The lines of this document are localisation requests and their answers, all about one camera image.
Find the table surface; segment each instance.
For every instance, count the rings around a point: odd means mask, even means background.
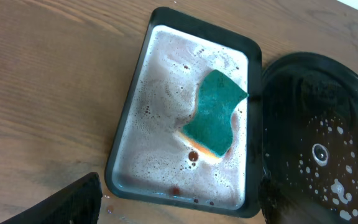
[[[358,73],[358,11],[334,0],[0,0],[0,222],[96,171],[99,223],[264,223],[124,200],[103,180],[151,12],[168,6]]]

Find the tray rim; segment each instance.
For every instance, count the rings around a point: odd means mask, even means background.
[[[214,208],[195,203],[178,202],[166,198],[133,194],[118,189],[112,181],[112,170],[116,160],[121,136],[124,130],[127,114],[139,79],[153,28],[165,25],[202,39],[238,50],[248,59],[248,113],[247,113],[247,161],[246,161],[246,199],[237,210]],[[213,212],[235,217],[250,218],[258,214],[258,186],[262,179],[262,51],[256,42],[227,29],[201,21],[169,7],[156,8],[150,17],[147,32],[142,44],[134,76],[127,93],[127,98],[121,112],[119,124],[114,136],[111,152],[104,171],[104,179],[108,189],[117,197],[152,202],[163,205],[173,205],[205,212]]]

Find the kitchen sponge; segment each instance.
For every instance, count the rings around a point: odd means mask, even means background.
[[[231,116],[248,94],[229,77],[213,70],[200,85],[193,119],[182,133],[201,151],[221,157],[233,142]]]

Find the black object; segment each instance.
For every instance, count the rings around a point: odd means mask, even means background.
[[[2,224],[96,224],[102,196],[99,175],[91,172]]]
[[[248,58],[248,126],[247,126],[247,164],[246,164],[246,202],[238,210],[226,210],[221,208],[207,207],[194,203],[179,202],[165,198],[157,198],[145,195],[137,195],[119,190],[112,182],[112,169],[117,156],[122,132],[127,120],[127,114],[131,100],[138,82],[140,68],[144,61],[147,46],[150,41],[152,30],[157,25],[166,25],[176,30],[209,40],[214,43],[230,47],[243,52]],[[164,205],[175,205],[184,208],[192,208],[207,212],[232,215],[237,217],[253,217],[260,210],[257,198],[258,184],[262,176],[262,53],[259,46],[247,37],[236,34],[221,27],[214,26],[186,14],[180,13],[167,7],[154,10],[151,15],[149,27],[144,39],[135,74],[127,95],[124,108],[121,113],[119,126],[114,137],[112,151],[105,170],[105,180],[108,189],[118,197],[142,200],[146,202],[160,203]]]
[[[268,223],[296,217],[347,223],[337,217],[340,210],[358,211],[358,75],[325,56],[295,53],[269,66],[263,85],[266,175],[260,201]],[[327,152],[313,148],[316,143]],[[326,166],[318,165],[326,159]],[[333,204],[335,179],[352,195],[347,205]],[[358,216],[350,221],[358,223]]]

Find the black plastic lid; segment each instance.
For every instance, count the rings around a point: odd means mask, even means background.
[[[296,53],[269,66],[262,84],[268,223],[358,223],[358,75]]]

